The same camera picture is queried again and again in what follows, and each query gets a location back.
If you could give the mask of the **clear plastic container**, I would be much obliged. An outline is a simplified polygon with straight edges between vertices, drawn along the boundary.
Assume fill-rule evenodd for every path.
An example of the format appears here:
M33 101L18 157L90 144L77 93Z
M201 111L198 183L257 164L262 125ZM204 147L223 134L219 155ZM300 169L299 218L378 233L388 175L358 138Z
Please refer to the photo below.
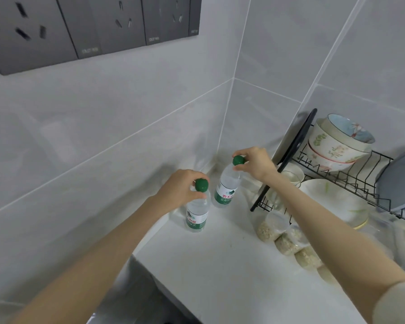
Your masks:
M363 229L378 240L384 252L405 271L405 220L392 214L371 212Z

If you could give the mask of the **small white cup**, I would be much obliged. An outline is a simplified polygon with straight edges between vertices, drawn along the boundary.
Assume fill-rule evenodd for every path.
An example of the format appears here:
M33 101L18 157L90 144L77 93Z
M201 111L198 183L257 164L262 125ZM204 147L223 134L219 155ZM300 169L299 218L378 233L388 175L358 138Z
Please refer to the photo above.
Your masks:
M285 176L297 188L300 188L305 179L305 174L301 167L294 163L286 164L285 168L281 171L281 175Z

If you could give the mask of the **cream sleeve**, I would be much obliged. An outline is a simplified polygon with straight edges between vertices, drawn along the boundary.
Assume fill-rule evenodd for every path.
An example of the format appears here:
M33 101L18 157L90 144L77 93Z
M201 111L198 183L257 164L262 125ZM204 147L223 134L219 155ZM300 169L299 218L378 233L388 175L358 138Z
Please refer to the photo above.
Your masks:
M405 324L405 283L389 288L376 303L372 324Z

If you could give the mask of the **gray wall socket panel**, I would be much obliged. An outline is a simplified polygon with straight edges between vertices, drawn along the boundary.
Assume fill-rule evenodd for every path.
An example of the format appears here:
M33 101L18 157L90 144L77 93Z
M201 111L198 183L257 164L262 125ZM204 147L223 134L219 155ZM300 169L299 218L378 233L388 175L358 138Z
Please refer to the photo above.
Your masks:
M189 37L199 35L201 5L202 0L189 0Z
M146 44L189 37L190 0L141 0Z
M0 0L0 74L77 60L57 0Z
M146 45L142 0L57 0L78 59Z

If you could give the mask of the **cream green-floral bowl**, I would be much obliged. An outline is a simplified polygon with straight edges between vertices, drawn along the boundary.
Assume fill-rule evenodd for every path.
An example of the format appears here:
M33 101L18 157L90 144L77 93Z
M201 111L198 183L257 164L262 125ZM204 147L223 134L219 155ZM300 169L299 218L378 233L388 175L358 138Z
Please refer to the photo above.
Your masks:
M322 118L316 120L308 138L309 147L319 156L336 163L353 164L358 159L371 154L371 151L362 152L356 150L334 138L321 128L322 122Z

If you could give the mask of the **black round flat pan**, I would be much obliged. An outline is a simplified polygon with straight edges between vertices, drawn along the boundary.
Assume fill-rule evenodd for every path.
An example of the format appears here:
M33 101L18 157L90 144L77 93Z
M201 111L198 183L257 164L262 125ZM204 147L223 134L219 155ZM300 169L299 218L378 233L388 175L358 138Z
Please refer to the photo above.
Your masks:
M280 161L277 163L279 165L279 167L277 169L278 173L282 173L282 171L285 169L286 165L292 160L292 157L299 150L302 142L304 141L304 138L308 134L308 131L309 131L310 126L312 125L312 122L313 122L313 120L314 120L314 118L315 118L315 116L317 114L317 111L318 111L317 108L312 109L312 111L309 113L307 119L301 125L301 127L298 130L295 137L289 143L286 151L282 155Z

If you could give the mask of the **person's left hand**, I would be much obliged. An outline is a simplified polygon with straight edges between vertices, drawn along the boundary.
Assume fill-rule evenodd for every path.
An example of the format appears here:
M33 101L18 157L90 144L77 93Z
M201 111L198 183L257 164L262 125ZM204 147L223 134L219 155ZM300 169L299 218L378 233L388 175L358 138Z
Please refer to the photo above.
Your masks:
M156 194L163 213L169 213L191 202L190 187L200 178L209 181L209 177L199 171L178 169L174 172Z

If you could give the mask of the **white red-rimmed bowl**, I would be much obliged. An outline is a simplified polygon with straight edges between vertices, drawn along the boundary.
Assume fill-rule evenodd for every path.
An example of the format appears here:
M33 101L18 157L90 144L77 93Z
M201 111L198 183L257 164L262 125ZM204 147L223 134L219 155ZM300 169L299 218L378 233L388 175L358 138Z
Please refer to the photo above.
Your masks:
M307 163L311 164L313 167L319 167L320 171L340 171L351 167L356 162L342 163L336 162L325 157L322 157L317 152L315 152L312 147L307 142L306 146L303 149L303 152L306 154Z

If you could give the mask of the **clear bag of oats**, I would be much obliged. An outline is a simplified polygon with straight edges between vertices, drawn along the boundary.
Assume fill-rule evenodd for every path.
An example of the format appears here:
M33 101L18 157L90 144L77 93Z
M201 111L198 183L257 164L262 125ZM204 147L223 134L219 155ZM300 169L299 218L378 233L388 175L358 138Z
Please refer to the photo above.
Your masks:
M328 284L331 285L339 285L338 281L334 277L334 275L329 271L327 266L322 265L317 268L317 272L320 275L320 277Z
M257 237L262 242L274 242L290 226L289 217L283 212L272 210L266 214L256 229Z
M297 263L306 270L317 270L324 264L310 245L298 251L294 256Z
M275 246L285 256L294 255L300 250L310 246L302 229L293 223L275 241Z

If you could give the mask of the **gray plate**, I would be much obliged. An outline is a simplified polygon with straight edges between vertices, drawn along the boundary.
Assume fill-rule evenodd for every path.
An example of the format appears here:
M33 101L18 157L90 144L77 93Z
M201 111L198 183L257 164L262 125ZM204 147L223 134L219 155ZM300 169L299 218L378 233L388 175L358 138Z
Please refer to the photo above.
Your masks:
M377 212L405 210L405 153L378 173L375 194Z

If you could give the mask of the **green-capped water bottle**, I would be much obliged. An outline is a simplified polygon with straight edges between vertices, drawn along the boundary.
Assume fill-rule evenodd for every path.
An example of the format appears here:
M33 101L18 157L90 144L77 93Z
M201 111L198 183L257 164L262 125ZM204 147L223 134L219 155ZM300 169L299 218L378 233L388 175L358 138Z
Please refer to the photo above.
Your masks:
M215 207L223 208L228 206L235 193L237 192L243 172L235 171L233 168L237 165L244 164L245 158L242 155L233 157L232 163L225 167L220 176L219 184L213 196L213 204Z
M206 196L205 199L195 199L187 204L186 224L191 232L196 233L203 230L210 210L209 182L204 178L196 179L190 190L202 192Z

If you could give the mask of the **person's right forearm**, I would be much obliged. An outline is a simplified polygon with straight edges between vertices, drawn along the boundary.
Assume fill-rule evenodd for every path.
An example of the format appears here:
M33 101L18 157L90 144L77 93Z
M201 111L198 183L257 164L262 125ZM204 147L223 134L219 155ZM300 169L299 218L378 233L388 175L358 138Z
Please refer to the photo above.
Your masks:
M368 237L293 186L278 173L269 185L279 193L288 211L340 287L368 323L382 295L405 283L405 271Z

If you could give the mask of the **person's right hand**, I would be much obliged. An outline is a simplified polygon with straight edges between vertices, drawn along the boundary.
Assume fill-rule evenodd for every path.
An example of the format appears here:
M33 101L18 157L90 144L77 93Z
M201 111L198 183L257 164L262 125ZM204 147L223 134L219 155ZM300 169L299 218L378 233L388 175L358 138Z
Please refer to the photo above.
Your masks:
M235 151L232 157L242 155L245 163L253 163L255 166L254 173L250 174L254 179L265 185L273 183L278 176L275 164L267 154L265 148L253 146L250 148Z

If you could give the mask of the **person's left forearm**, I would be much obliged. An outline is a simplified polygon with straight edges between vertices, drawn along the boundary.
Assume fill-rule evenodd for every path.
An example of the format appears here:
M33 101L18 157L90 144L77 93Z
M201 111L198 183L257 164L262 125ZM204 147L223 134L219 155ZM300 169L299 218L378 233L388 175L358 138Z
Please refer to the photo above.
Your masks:
M151 227L178 206L149 197L44 288L9 324L86 324Z

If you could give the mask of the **blue-lined floral bowl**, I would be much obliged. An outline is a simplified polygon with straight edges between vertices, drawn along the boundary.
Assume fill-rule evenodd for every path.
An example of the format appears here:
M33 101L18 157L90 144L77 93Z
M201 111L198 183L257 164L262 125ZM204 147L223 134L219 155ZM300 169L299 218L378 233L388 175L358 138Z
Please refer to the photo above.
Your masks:
M374 136L360 124L340 114L328 114L326 117L326 122L356 141L360 141L367 145L373 144L376 141Z

